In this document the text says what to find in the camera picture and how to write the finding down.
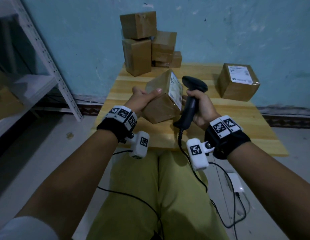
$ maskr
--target white power adapter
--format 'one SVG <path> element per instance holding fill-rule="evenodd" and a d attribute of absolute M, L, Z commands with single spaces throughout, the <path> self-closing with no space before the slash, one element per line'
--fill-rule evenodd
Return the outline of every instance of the white power adapter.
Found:
<path fill-rule="evenodd" d="M 234 192 L 235 193 L 242 193 L 242 192 L 244 192 L 244 188 L 243 188 L 243 186 L 242 186 L 242 184 L 241 184 L 241 182 L 239 180 L 239 177 L 238 177 L 237 173 L 231 172 L 231 173 L 227 173 L 227 174 L 228 174 L 228 176 L 229 176 L 229 178 L 230 178 L 230 180 L 231 180 L 231 182 L 233 184 Z M 229 189 L 233 192 L 232 185 L 230 184 L 229 178 L 227 177 L 227 175 L 225 175 L 225 177 L 226 177 Z"/>

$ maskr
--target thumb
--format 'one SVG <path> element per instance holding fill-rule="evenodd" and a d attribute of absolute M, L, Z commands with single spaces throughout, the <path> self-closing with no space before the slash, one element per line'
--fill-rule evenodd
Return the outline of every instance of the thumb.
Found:
<path fill-rule="evenodd" d="M 187 90 L 186 93 L 188 96 L 195 97 L 199 100 L 205 96 L 205 93 L 203 93 L 199 90 L 193 90 L 193 91 Z"/>
<path fill-rule="evenodd" d="M 160 95 L 162 92 L 161 88 L 157 88 L 153 90 L 153 92 L 149 93 L 146 95 L 148 102 L 151 101 L 152 99 L 156 98 L 158 95 Z"/>

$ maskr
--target taped cardboard box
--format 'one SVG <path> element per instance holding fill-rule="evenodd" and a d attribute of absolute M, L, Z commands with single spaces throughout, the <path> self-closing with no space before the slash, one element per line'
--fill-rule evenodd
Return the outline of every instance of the taped cardboard box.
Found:
<path fill-rule="evenodd" d="M 183 86 L 171 69 L 148 82 L 145 91 L 150 93 L 157 88 L 162 89 L 160 96 L 143 110 L 144 118 L 152 124 L 173 119 L 181 113 Z"/>
<path fill-rule="evenodd" d="M 24 109 L 23 104 L 9 91 L 5 85 L 8 82 L 7 77 L 0 71 L 0 120 Z"/>
<path fill-rule="evenodd" d="M 182 60 L 181 52 L 175 51 L 173 55 L 173 60 L 171 63 L 155 61 L 155 67 L 181 67 L 181 60 Z"/>
<path fill-rule="evenodd" d="M 120 15 L 125 39 L 142 39 L 157 34 L 156 12 L 140 12 Z"/>
<path fill-rule="evenodd" d="M 259 88 L 260 82 L 250 65 L 223 65 L 217 80 L 217 90 L 224 99 L 249 101 Z"/>
<path fill-rule="evenodd" d="M 152 41 L 152 60 L 171 63 L 176 37 L 176 32 L 157 31 L 157 35 Z"/>
<path fill-rule="evenodd" d="M 150 72 L 152 69 L 152 43 L 149 39 L 123 40 L 126 71 L 133 76 Z"/>

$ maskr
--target barcode scanner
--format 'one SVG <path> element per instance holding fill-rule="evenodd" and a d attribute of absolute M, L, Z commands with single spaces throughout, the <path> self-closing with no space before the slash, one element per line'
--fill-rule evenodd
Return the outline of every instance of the barcode scanner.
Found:
<path fill-rule="evenodd" d="M 205 82 L 191 76 L 183 76 L 183 84 L 191 91 L 199 90 L 201 92 L 207 92 L 208 87 Z M 178 121 L 173 123 L 173 126 L 180 129 L 180 131 L 187 130 L 193 121 L 194 114 L 198 111 L 198 99 L 195 97 L 187 97 L 184 111 Z"/>

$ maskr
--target tiled floor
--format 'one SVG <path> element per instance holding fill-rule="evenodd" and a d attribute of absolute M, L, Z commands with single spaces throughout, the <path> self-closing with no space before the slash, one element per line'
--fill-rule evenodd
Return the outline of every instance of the tiled floor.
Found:
<path fill-rule="evenodd" d="M 40 183 L 87 138 L 96 117 L 86 116 L 77 122 L 72 115 L 50 115 L 37 120 L 0 158 L 0 228 L 21 209 Z M 310 130 L 274 128 L 279 139 L 290 152 L 278 161 L 310 183 Z M 67 139 L 67 133 L 73 138 Z M 227 161 L 209 160 L 227 171 L 233 170 Z M 107 166 L 100 186 L 108 187 L 112 161 Z M 224 174 L 213 166 L 205 170 L 209 181 L 209 194 L 217 204 L 226 224 L 231 223 L 232 193 Z M 263 207 L 242 181 L 251 204 L 247 219 L 237 224 L 238 239 L 278 239 L 287 237 L 273 222 Z M 96 190 L 73 239 L 85 239 L 100 206 L 108 193 Z M 235 239 L 233 230 L 227 231 Z"/>

